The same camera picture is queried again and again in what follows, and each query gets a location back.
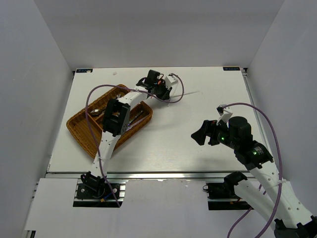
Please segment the silver knife pink handle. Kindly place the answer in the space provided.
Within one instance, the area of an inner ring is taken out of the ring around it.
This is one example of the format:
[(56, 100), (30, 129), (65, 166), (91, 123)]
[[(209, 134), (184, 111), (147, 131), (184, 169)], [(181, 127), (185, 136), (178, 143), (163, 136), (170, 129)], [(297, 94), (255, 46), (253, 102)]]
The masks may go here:
[(137, 122), (131, 124), (130, 126), (128, 126), (127, 131), (131, 130), (133, 127), (137, 126), (138, 124), (142, 123), (143, 121), (146, 121), (148, 118), (144, 117), (140, 120), (138, 120)]

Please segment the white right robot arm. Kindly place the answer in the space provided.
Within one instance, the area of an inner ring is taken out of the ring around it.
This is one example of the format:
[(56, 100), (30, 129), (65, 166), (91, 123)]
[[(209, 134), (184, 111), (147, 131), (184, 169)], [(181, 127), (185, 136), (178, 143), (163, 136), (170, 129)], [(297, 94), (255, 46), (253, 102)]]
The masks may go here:
[(245, 200), (267, 222), (275, 223), (277, 238), (315, 238), (317, 218), (296, 197), (290, 182), (279, 178), (276, 163), (267, 148), (255, 141), (251, 125), (244, 117), (223, 120), (205, 120), (201, 128), (191, 135), (199, 145), (223, 144), (233, 149), (237, 160), (258, 180), (266, 191), (264, 196), (255, 189), (241, 172), (224, 178), (224, 193), (231, 198)]

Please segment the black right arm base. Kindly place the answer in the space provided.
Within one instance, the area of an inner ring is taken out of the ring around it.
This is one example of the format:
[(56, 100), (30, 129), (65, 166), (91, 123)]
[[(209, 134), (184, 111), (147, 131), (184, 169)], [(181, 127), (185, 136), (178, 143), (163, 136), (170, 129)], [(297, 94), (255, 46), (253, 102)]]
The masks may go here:
[(203, 186), (208, 196), (210, 211), (248, 210), (251, 206), (234, 192), (238, 182), (248, 178), (239, 171), (227, 175), (223, 182), (209, 182)]

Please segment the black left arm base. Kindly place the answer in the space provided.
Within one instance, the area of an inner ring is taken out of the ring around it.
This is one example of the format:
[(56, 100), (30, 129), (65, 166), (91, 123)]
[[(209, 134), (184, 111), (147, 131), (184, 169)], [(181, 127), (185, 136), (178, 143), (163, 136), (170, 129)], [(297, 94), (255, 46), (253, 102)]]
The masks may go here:
[(124, 199), (125, 184), (107, 183), (103, 177), (90, 172), (82, 174), (77, 183), (73, 207), (119, 208)]

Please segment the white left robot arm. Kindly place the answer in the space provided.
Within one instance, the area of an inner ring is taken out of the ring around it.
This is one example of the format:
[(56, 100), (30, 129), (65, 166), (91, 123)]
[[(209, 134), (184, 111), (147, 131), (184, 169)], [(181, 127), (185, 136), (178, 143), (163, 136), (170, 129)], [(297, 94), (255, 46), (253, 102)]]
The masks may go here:
[(102, 178), (107, 175), (107, 166), (115, 145), (129, 127), (131, 110), (149, 97), (169, 103), (173, 85), (178, 83), (179, 80), (172, 75), (161, 77), (161, 73), (150, 70), (147, 77), (140, 79), (133, 89), (117, 86), (128, 93), (119, 99), (110, 99), (107, 103), (101, 141), (96, 143), (97, 152), (91, 167), (92, 175)]

